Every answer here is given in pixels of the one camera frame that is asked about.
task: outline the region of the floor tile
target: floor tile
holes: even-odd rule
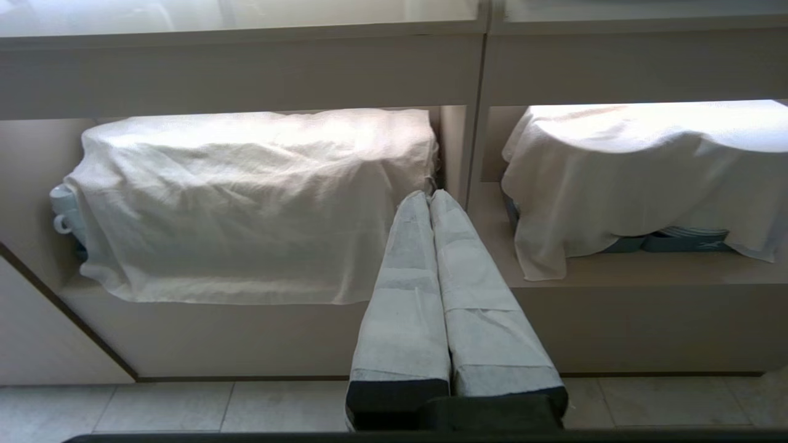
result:
[[[672,431],[672,430],[755,430],[756,427],[753,425],[717,425],[717,426],[617,426],[617,430],[626,431],[655,431],[655,430],[662,430],[662,431]]]
[[[616,426],[750,424],[720,378],[601,378]]]
[[[219,430],[232,383],[143,383],[119,386],[96,430]]]
[[[163,434],[215,434],[216,430],[94,430],[94,435],[113,435],[113,434],[123,434],[123,435],[134,435],[134,434],[150,434],[155,433],[157,435]]]
[[[344,432],[347,382],[239,382],[222,432]]]
[[[61,443],[89,434],[114,386],[0,389],[0,441]]]
[[[788,383],[770,374],[762,378],[725,378],[747,418],[758,427],[788,426]]]
[[[569,408],[563,417],[567,429],[605,429],[613,427],[613,418],[604,401],[596,378],[564,378],[569,392]]]

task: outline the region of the white cabinet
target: white cabinet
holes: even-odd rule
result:
[[[464,202],[488,3],[31,0],[14,8],[0,10],[0,131],[6,123],[17,148],[0,169],[18,171],[0,174],[13,190],[2,210],[36,223],[0,225],[0,238],[13,238],[10,248],[142,378],[347,375],[364,303],[124,302],[75,275],[69,246],[38,222],[47,189],[76,166],[79,126],[106,117],[427,107],[445,187]],[[15,25],[2,26],[9,17]],[[14,188],[22,174],[31,175]]]
[[[499,0],[485,48],[469,214],[562,372],[739,372],[788,363],[788,245],[736,254],[599,254],[525,281],[501,150],[529,105],[788,97],[788,4]]]

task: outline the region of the white cloth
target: white cloth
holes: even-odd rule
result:
[[[396,205],[428,188],[424,110],[134,117],[83,135],[66,177],[81,272],[124,300],[369,300]]]
[[[448,382],[451,366],[429,208],[424,193],[416,192],[394,218],[350,379]]]
[[[531,106],[504,148],[527,280],[671,226],[774,260],[788,228],[788,107],[770,100]]]
[[[563,386],[465,211],[437,191],[429,212],[455,394],[499,396]]]

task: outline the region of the shelf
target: shelf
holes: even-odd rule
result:
[[[63,300],[78,300],[82,298],[95,298],[95,297],[113,297],[112,294],[107,292],[100,283],[92,280],[77,271],[60,290],[58,296]]]
[[[479,0],[70,0],[0,6],[0,49],[479,32]]]
[[[101,13],[90,20],[77,14],[74,23],[52,16],[52,28],[10,31],[23,21],[11,16],[28,3],[0,6],[0,29],[11,35],[0,36],[0,120],[476,102],[485,2],[215,1],[224,9],[201,10],[209,4],[201,0],[192,15],[173,13],[173,23],[183,20],[167,24],[167,31],[144,20],[125,27],[85,24],[101,23]],[[58,5],[105,11],[136,2]],[[275,14],[239,12],[273,6]]]
[[[788,242],[776,264],[730,252],[653,254],[596,254],[567,260],[563,280],[526,281],[515,256],[514,233],[509,225],[500,184],[478,184],[478,198],[469,210],[481,240],[507,284],[515,288],[569,288],[680,285],[784,285],[788,284]]]
[[[481,106],[784,98],[786,45],[788,26],[491,35]]]
[[[658,32],[770,28],[788,24],[788,3],[774,0],[506,0],[500,33]]]

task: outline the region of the stacked plate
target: stacked plate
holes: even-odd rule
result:
[[[727,229],[684,228],[670,226],[660,230],[660,234],[671,237],[726,236]]]

